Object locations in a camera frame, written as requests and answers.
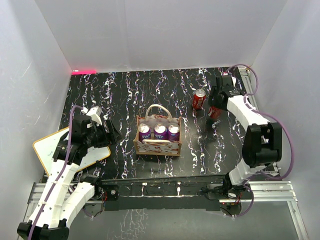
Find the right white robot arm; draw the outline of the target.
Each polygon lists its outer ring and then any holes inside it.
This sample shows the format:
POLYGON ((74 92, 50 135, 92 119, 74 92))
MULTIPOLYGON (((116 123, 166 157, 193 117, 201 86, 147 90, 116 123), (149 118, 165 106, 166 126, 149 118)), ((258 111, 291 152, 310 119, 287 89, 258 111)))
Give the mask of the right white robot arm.
POLYGON ((215 194, 233 199, 245 189, 243 184, 254 174, 281 160, 283 128, 259 114, 245 93, 235 88, 234 79, 227 73, 216 77, 208 103, 212 119, 227 111, 245 130, 240 162, 224 176, 221 186, 213 188, 215 194))

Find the red Coca-Cola can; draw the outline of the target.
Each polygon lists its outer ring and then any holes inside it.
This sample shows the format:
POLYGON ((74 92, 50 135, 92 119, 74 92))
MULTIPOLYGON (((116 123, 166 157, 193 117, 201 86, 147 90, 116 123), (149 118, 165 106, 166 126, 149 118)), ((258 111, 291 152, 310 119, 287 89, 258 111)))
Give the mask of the red Coca-Cola can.
POLYGON ((215 107, 215 106, 210 106, 208 115, 211 119, 217 119, 222 113, 222 110, 215 107))
POLYGON ((206 92, 202 88, 197 89, 193 94, 193 101, 192 101, 193 109, 200 110, 203 107, 205 99, 206 99, 206 92))

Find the burlap canvas tote bag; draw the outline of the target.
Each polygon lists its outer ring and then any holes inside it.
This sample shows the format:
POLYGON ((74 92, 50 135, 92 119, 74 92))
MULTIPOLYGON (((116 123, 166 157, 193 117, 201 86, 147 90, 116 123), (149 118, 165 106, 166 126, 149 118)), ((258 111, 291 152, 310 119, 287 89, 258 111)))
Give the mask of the burlap canvas tote bag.
POLYGON ((133 140, 135 151, 138 155, 157 155, 157 156, 172 156, 179 157, 182 148, 182 127, 181 117, 173 117, 168 109, 159 104, 152 104, 146 110, 145 116, 136 117, 136 125, 146 124, 149 127, 150 139, 142 138, 143 133, 137 129, 136 136, 133 140), (149 112, 152 108, 163 110, 166 115, 152 114, 149 112), (154 129, 157 124, 163 124, 165 127, 176 124, 178 136, 175 140, 156 139, 154 129))

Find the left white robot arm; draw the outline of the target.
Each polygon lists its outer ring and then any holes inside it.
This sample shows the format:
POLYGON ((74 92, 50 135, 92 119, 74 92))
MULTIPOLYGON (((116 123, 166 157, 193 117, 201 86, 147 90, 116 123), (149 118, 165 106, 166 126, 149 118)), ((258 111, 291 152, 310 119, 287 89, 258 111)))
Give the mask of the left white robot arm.
POLYGON ((99 178, 86 177, 70 194, 70 185, 89 150, 116 145, 121 134, 111 119, 101 122, 98 116, 79 115, 59 139, 53 153, 48 180, 33 213, 17 227, 24 240, 66 240, 70 226, 90 199, 103 195, 99 178))

